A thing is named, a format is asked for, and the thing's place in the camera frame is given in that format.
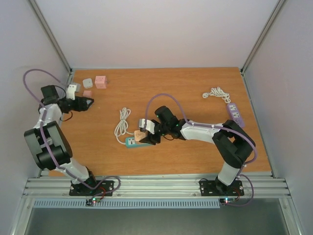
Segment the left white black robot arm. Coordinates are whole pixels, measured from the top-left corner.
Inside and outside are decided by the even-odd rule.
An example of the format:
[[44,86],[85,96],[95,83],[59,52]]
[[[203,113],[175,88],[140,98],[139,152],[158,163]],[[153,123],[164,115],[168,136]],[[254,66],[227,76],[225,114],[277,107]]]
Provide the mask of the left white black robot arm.
[[93,195],[98,191],[99,183],[86,166],[73,158],[72,149],[59,123],[63,121],[64,114],[87,111],[94,100],[76,95],[60,98],[56,89],[55,85],[41,88],[43,98],[40,100],[39,119],[32,129],[24,133],[24,138],[40,169],[67,176],[75,193]]

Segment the teal power strip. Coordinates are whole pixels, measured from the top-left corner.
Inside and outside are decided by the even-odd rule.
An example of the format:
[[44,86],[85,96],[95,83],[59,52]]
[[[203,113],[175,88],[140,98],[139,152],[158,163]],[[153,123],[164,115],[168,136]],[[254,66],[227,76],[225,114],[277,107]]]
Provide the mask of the teal power strip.
[[125,139],[125,146],[126,146],[127,148],[139,148],[139,147],[147,147],[147,146],[150,146],[150,144],[136,142],[134,137],[127,137],[127,138]]

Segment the large pink cube plug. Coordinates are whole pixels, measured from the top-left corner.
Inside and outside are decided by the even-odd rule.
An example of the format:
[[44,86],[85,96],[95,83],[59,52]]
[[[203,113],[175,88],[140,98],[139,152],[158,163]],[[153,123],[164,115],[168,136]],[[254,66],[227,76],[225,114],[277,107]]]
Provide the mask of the large pink cube plug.
[[107,77],[105,75],[98,75],[95,77],[95,86],[97,89],[106,89],[107,88]]

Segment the white plug adapter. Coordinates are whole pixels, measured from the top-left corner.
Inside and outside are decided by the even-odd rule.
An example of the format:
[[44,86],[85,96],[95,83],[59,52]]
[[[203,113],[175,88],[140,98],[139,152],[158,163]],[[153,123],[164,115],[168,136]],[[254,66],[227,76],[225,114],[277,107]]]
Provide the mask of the white plug adapter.
[[93,87],[93,82],[91,78],[83,79],[83,86],[85,89],[89,89]]

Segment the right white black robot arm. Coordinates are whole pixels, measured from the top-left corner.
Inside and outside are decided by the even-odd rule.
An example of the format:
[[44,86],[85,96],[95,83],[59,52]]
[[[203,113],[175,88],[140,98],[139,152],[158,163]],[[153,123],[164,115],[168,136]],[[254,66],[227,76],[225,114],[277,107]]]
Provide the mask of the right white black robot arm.
[[156,145],[160,143],[162,136],[170,135],[173,139],[214,144],[224,164],[209,190],[217,195],[227,195],[233,189],[235,179],[246,160],[256,150],[255,142],[247,133],[233,120],[222,124],[206,124],[186,118],[178,119],[166,106],[159,107],[155,115],[158,120],[139,120],[140,131],[147,133],[139,142]]

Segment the small pink plug adapter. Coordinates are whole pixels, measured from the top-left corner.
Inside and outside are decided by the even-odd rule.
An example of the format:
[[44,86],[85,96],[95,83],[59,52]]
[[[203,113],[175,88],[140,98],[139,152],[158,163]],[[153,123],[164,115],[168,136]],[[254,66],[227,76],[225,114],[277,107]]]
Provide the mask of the small pink plug adapter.
[[83,97],[92,98],[92,91],[85,90],[83,92]]

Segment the purple power strip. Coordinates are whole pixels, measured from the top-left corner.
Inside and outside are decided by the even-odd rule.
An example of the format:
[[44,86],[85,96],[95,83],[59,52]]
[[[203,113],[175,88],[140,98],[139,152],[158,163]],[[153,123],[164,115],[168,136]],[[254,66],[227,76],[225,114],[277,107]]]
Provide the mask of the purple power strip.
[[227,104],[227,112],[229,114],[229,117],[236,122],[241,128],[244,128],[245,122],[242,118],[242,115],[239,112],[239,109],[235,103],[228,103]]

